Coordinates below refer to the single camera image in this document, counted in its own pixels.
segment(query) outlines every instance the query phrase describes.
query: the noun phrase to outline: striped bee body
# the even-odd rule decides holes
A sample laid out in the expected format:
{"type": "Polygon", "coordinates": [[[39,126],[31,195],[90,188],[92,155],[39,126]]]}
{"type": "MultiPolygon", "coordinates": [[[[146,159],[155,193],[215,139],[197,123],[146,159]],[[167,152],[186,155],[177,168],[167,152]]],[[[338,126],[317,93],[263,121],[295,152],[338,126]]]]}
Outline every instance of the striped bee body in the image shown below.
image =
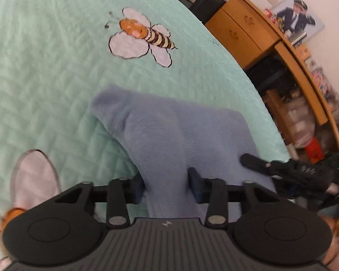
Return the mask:
{"type": "Polygon", "coordinates": [[[166,49],[174,49],[174,43],[169,39],[168,36],[164,34],[152,30],[151,28],[148,29],[148,35],[144,38],[149,44],[155,45],[161,48],[166,49]]]}

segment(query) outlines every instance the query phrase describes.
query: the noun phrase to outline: mattress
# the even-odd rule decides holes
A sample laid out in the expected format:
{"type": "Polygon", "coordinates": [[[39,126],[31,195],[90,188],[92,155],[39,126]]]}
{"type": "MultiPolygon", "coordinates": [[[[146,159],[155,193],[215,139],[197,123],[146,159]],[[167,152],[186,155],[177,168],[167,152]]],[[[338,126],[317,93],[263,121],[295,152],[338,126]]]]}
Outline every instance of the mattress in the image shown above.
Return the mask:
{"type": "MultiPolygon", "coordinates": [[[[88,108],[109,84],[239,111],[262,158],[288,159],[254,86],[178,0],[0,0],[0,216],[12,207],[10,177],[28,150],[48,156],[62,189],[134,176],[127,153],[88,108]],[[149,21],[146,30],[168,30],[175,47],[136,38],[126,40],[128,49],[141,40],[144,51],[112,50],[109,40],[132,9],[147,19],[141,25],[149,21]]],[[[104,208],[97,212],[103,217],[104,208]]],[[[145,202],[129,212],[147,216],[145,202]]]]}

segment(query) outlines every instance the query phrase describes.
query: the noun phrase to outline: white shirt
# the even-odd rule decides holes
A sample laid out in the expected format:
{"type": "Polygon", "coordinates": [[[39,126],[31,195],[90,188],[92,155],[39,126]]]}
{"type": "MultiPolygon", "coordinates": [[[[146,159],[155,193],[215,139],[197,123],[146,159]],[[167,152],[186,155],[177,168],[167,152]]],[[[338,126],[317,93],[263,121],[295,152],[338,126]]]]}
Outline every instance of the white shirt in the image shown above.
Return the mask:
{"type": "Polygon", "coordinates": [[[294,20],[294,21],[291,23],[290,27],[291,27],[292,29],[295,29],[295,26],[296,26],[296,24],[297,24],[297,21],[299,20],[299,14],[296,14],[296,13],[294,12],[294,14],[292,15],[292,19],[291,19],[291,20],[294,20]]]}

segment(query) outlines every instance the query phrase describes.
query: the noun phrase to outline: wooden desk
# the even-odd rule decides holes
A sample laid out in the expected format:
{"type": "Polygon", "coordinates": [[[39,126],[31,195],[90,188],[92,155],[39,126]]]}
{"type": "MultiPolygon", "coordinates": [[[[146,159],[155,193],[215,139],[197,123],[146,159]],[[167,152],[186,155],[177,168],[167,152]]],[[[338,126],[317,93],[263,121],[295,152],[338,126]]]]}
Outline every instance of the wooden desk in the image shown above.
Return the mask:
{"type": "Polygon", "coordinates": [[[339,131],[324,95],[283,33],[250,0],[229,0],[206,23],[207,29],[247,70],[270,52],[278,53],[293,74],[317,123],[329,122],[339,149],[339,131]]]}

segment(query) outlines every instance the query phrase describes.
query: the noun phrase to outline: blue object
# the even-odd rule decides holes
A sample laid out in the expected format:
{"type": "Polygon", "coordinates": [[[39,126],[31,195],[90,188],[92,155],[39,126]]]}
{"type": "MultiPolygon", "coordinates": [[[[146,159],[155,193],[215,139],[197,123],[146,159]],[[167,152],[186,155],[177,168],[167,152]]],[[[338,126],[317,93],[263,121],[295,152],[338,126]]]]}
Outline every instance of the blue object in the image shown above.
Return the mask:
{"type": "MultiPolygon", "coordinates": [[[[203,178],[221,178],[231,185],[252,180],[274,190],[270,177],[239,162],[244,153],[257,155],[239,112],[117,86],[95,96],[91,110],[137,166],[150,217],[205,218],[207,205],[196,204],[189,189],[189,167],[203,178]]],[[[229,216],[232,221],[240,217],[239,205],[229,203],[229,216]]]]}

